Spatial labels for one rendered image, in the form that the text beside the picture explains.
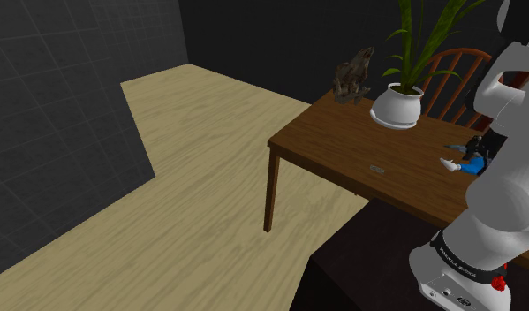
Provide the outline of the orange wooden chair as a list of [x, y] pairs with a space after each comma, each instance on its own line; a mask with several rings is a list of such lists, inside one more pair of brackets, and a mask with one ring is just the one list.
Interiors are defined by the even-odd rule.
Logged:
[[421, 114], [431, 118], [484, 131], [491, 118], [472, 112], [465, 106], [465, 95], [478, 80], [480, 72], [490, 63], [491, 56], [478, 49], [449, 49], [432, 56], [423, 73], [456, 72], [430, 76], [417, 84], [423, 92]]

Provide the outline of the green plant in white pot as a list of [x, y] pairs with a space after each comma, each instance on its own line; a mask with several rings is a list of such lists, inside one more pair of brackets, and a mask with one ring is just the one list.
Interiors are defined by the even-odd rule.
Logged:
[[486, 0], [477, 0], [468, 7], [464, 7], [467, 0], [449, 0], [429, 35], [423, 50], [419, 56], [415, 53], [419, 47], [419, 36], [412, 35], [412, 5], [411, 0], [398, 0], [401, 27], [393, 32], [393, 35], [402, 35], [403, 54], [397, 56], [401, 60], [401, 67], [389, 68], [383, 74], [385, 76], [398, 73], [401, 81], [390, 83], [387, 90], [374, 101], [370, 110], [372, 119], [385, 127], [405, 130], [414, 127], [421, 115], [421, 97], [424, 90], [417, 85], [424, 86], [436, 75], [442, 75], [447, 79], [450, 75], [455, 76], [453, 71], [456, 62], [453, 62], [448, 70], [439, 70], [433, 65], [429, 73], [422, 72], [430, 63], [433, 53], [447, 39], [454, 34], [452, 28], [467, 13]]

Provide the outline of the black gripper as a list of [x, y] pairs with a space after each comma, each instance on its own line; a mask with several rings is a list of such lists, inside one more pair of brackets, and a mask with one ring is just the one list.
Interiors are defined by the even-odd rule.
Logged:
[[465, 152], [463, 160], [471, 160], [474, 156], [481, 156], [487, 161], [493, 159], [494, 138], [491, 135], [473, 136], [464, 146], [463, 145], [444, 145], [449, 149]]

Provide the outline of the blue and white toy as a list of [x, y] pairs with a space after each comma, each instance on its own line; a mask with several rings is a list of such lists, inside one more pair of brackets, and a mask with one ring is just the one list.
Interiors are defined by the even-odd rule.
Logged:
[[440, 158], [440, 162], [448, 171], [462, 171], [477, 176], [480, 176], [489, 165], [488, 159], [481, 156], [473, 157], [469, 163], [454, 163], [443, 158]]

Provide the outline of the dark robot stand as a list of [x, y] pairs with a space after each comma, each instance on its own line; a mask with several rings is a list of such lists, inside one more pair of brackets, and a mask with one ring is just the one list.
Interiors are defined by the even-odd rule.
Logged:
[[529, 221], [444, 229], [379, 199], [311, 256], [290, 311], [529, 311]]

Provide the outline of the brown frog figure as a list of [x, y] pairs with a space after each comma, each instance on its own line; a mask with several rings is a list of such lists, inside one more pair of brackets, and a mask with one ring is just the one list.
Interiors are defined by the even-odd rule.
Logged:
[[332, 89], [335, 102], [345, 104], [354, 100], [358, 104], [370, 91], [370, 88], [360, 87], [360, 84], [368, 76], [368, 65], [373, 54], [374, 47], [361, 49], [350, 62], [336, 67]]

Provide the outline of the brown wooden table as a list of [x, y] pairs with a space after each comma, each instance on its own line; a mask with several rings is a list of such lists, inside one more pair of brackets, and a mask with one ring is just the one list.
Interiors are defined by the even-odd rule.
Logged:
[[[378, 125], [372, 101], [338, 104], [331, 93], [310, 105], [268, 139], [268, 186], [263, 229], [270, 231], [280, 160], [284, 159], [368, 200], [382, 201], [437, 227], [466, 207], [473, 175], [451, 175], [440, 164], [457, 152], [444, 145], [466, 142], [475, 131], [422, 117], [409, 130]], [[370, 170], [375, 165], [384, 174]]]

